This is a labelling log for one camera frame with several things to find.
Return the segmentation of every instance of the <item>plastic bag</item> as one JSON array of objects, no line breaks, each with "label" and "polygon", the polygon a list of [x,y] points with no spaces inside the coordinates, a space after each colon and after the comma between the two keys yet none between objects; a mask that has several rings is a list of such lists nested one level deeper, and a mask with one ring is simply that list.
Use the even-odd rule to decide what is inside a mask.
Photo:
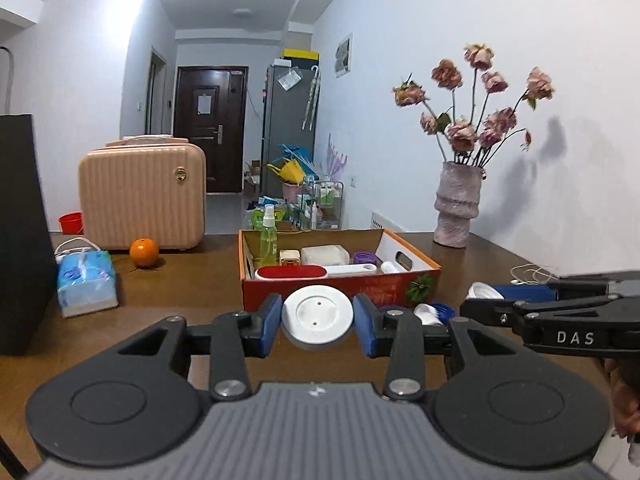
[{"label": "plastic bag", "polygon": [[63,317],[118,306],[116,273],[107,251],[66,254],[58,267],[58,303]]},{"label": "plastic bag", "polygon": [[278,78],[278,83],[286,90],[291,90],[295,85],[302,81],[302,72],[297,67],[289,68],[287,73]]}]

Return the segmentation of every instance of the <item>vase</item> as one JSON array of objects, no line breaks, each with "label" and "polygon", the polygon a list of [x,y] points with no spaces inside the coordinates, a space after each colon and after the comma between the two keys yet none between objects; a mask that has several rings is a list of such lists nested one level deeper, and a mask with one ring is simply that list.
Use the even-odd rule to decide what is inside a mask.
[{"label": "vase", "polygon": [[435,208],[440,212],[433,241],[454,248],[466,247],[471,219],[478,216],[482,169],[445,162]]}]

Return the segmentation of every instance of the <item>artificial flower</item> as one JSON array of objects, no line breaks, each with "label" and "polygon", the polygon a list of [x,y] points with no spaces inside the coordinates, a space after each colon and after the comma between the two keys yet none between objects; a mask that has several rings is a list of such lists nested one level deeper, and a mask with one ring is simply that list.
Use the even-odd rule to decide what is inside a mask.
[{"label": "artificial flower", "polygon": [[516,124],[518,124],[518,118],[511,107],[489,114],[484,120],[485,129],[495,130],[500,134],[507,133],[515,128]]},{"label": "artificial flower", "polygon": [[477,68],[484,72],[489,70],[494,62],[494,51],[485,44],[467,43],[465,47],[465,60],[470,63],[473,68]]},{"label": "artificial flower", "polygon": [[502,140],[502,134],[492,128],[486,128],[484,132],[480,134],[480,146],[488,150],[494,144],[497,144]]},{"label": "artificial flower", "polygon": [[427,100],[424,90],[415,81],[406,81],[392,91],[396,96],[396,106],[399,107],[417,105]]},{"label": "artificial flower", "polygon": [[551,78],[538,67],[527,77],[527,96],[533,99],[551,99],[556,90],[551,86]]},{"label": "artificial flower", "polygon": [[472,152],[478,135],[469,121],[456,121],[448,129],[449,142],[456,152]]},{"label": "artificial flower", "polygon": [[455,90],[462,86],[462,74],[450,59],[443,59],[440,64],[431,71],[431,79],[437,82],[440,88],[446,88],[448,90]]},{"label": "artificial flower", "polygon": [[524,132],[524,143],[520,145],[523,152],[528,152],[529,147],[531,146],[531,132],[529,130],[525,130]]},{"label": "artificial flower", "polygon": [[438,120],[431,114],[423,113],[420,117],[420,126],[426,134],[433,135],[437,133]]},{"label": "artificial flower", "polygon": [[500,72],[485,72],[482,74],[482,82],[488,94],[504,92],[509,87]]}]

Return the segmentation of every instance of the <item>black cabinet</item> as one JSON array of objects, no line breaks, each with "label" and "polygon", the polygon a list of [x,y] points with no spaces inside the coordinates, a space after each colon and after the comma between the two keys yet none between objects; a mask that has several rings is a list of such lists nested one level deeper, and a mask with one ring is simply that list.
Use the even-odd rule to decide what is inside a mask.
[{"label": "black cabinet", "polygon": [[24,354],[56,291],[31,116],[0,116],[0,354]]}]

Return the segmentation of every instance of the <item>dark brown door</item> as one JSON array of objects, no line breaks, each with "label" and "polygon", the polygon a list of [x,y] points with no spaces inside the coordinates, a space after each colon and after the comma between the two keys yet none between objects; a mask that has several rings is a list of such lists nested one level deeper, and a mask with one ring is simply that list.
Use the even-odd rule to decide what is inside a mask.
[{"label": "dark brown door", "polygon": [[180,67],[174,136],[207,157],[207,192],[242,191],[246,67]]}]

